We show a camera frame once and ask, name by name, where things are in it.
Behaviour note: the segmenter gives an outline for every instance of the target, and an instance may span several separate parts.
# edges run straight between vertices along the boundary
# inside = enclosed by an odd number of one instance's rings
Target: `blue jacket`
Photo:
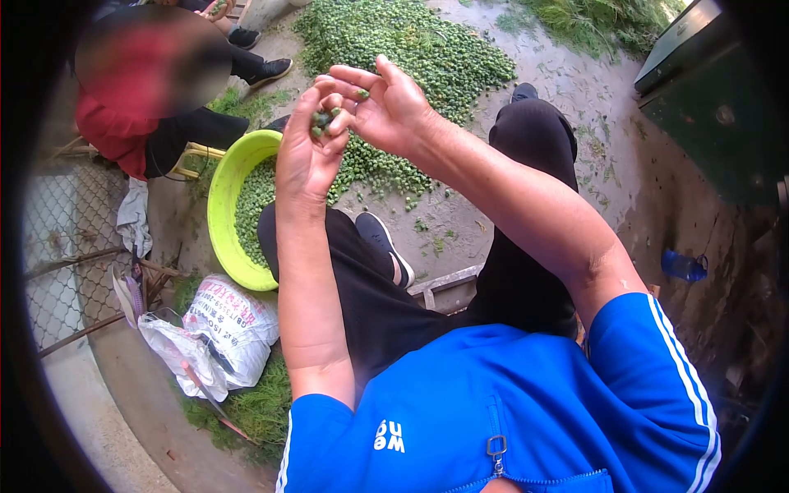
[[[703,491],[715,413],[658,302],[615,298],[588,343],[587,360],[567,338],[465,327],[375,377],[355,414],[305,395],[277,491]]]

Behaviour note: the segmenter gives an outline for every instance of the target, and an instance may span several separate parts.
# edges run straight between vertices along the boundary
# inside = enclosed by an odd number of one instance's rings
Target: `black pants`
[[[564,116],[551,104],[525,99],[505,106],[489,141],[511,159],[578,191],[575,139]],[[327,209],[326,232],[359,390],[406,353],[457,327],[505,323],[528,332],[575,337],[575,307],[564,285],[498,228],[477,280],[477,295],[467,310],[454,316],[426,310],[398,288],[392,282],[391,257],[362,238],[341,211]],[[258,238],[279,280],[274,204],[260,215]]]
[[[249,120],[197,108],[177,117],[162,118],[145,143],[145,177],[170,172],[188,142],[227,149],[244,135]]]

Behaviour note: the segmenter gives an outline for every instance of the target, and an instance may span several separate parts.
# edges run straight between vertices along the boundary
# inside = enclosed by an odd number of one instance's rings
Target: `hand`
[[[200,12],[199,10],[195,10],[195,13],[198,13],[199,15],[205,17],[211,22],[216,22],[219,19],[225,17],[228,13],[232,12],[236,6],[236,0],[226,0],[225,4],[219,7],[217,13],[211,15],[211,10],[214,8],[216,2],[218,1],[219,0],[214,0],[213,2],[211,2],[211,4],[203,12]]]
[[[334,88],[333,80],[320,80],[305,91],[282,132],[276,174],[278,215],[325,217],[326,194],[337,177],[352,117],[340,110],[319,139],[312,137],[310,129],[312,113],[342,105],[342,96],[331,92]]]
[[[376,68],[380,76],[334,65],[329,69],[330,77],[318,76],[317,80],[334,79],[335,90],[346,98],[343,108],[353,113],[356,107],[350,128],[359,137],[382,151],[410,159],[413,144],[424,135],[425,127],[441,117],[417,83],[386,56],[378,55]],[[359,89],[367,90],[369,98],[362,98]]]

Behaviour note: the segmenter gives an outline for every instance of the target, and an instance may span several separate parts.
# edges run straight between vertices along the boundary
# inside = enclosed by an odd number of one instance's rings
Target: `white stripe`
[[[697,478],[701,481],[701,486],[697,490],[694,490],[697,480],[694,479],[694,484],[691,485],[693,491],[704,491],[707,486],[709,486],[709,481],[712,479],[712,473],[715,472],[715,469],[718,467],[718,463],[720,463],[720,437],[718,436],[718,418],[715,416],[715,410],[712,408],[712,403],[709,401],[709,396],[707,395],[707,389],[705,389],[704,385],[701,383],[701,379],[698,378],[698,372],[696,371],[696,367],[694,367],[687,359],[687,355],[685,354],[685,348],[682,347],[682,343],[679,342],[677,339],[676,334],[674,333],[674,326],[671,325],[671,321],[668,319],[666,314],[663,312],[663,309],[660,307],[660,303],[655,303],[657,305],[657,309],[660,310],[660,319],[665,324],[665,327],[668,329],[668,332],[671,336],[671,339],[677,346],[677,350],[679,351],[680,356],[682,359],[688,363],[688,369],[690,370],[690,378],[694,380],[696,386],[698,387],[698,393],[704,403],[707,405],[707,429],[709,429],[709,445],[707,445],[707,450],[705,454],[701,457],[699,464],[696,467],[696,475]],[[717,450],[715,450],[715,455],[712,456],[707,467],[704,467],[704,463],[707,461],[707,458],[715,449],[716,443],[719,443]]]
[[[694,408],[694,418],[696,420],[696,424],[699,426],[705,426],[704,421],[701,418],[701,401],[699,401],[698,396],[696,395],[696,391],[693,389],[693,384],[690,382],[690,378],[688,378],[688,374],[685,371],[685,365],[680,359],[679,355],[677,354],[677,350],[674,347],[674,344],[671,341],[671,336],[666,330],[666,327],[663,325],[663,322],[660,321],[660,316],[655,309],[655,305],[657,304],[655,298],[652,297],[651,294],[647,295],[649,299],[649,309],[652,310],[652,316],[655,319],[655,324],[657,325],[658,330],[663,335],[663,340],[666,343],[666,347],[668,347],[668,352],[671,354],[671,359],[674,360],[674,364],[677,366],[677,372],[679,373],[679,378],[682,380],[682,383],[685,385],[685,392],[688,395],[688,398],[693,403]],[[704,455],[701,456],[698,464],[696,465],[696,473],[694,475],[693,483],[687,489],[689,493],[695,491],[696,486],[698,486],[699,481],[701,480],[702,469],[704,468],[704,463],[709,457],[712,448],[715,446],[715,441],[712,441],[712,446],[707,446],[707,450],[705,451]]]
[[[285,440],[285,452],[282,453],[282,462],[279,463],[279,474],[277,475],[276,493],[283,493],[288,484],[288,462],[290,461],[290,433],[293,431],[293,418],[288,411],[288,438]]]
[[[668,334],[666,327],[664,327],[663,323],[660,322],[660,316],[657,314],[657,310],[655,309],[655,303],[653,303],[655,298],[653,298],[651,294],[648,294],[647,297],[649,297],[649,309],[652,310],[652,316],[655,319],[655,324],[660,330],[660,334],[663,335],[663,340],[666,343],[666,347],[668,347],[668,352],[671,354],[671,359],[674,360],[674,364],[677,366],[679,378],[685,385],[685,392],[687,392],[688,398],[693,403],[696,424],[699,426],[704,426],[704,421],[701,418],[701,401],[698,400],[696,391],[693,389],[693,384],[690,382],[690,378],[688,378],[688,374],[685,371],[685,364],[682,362],[682,359],[680,359],[679,355],[677,354],[677,350],[671,343],[671,336]]]

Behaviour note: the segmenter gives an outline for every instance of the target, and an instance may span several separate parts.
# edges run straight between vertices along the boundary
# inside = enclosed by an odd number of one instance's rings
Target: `pink knife handle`
[[[192,379],[195,385],[197,385],[198,387],[203,386],[203,383],[200,381],[200,377],[198,377],[195,371],[192,370],[192,367],[189,366],[189,362],[187,360],[181,361],[181,368],[184,368],[186,375],[188,375],[189,378]]]

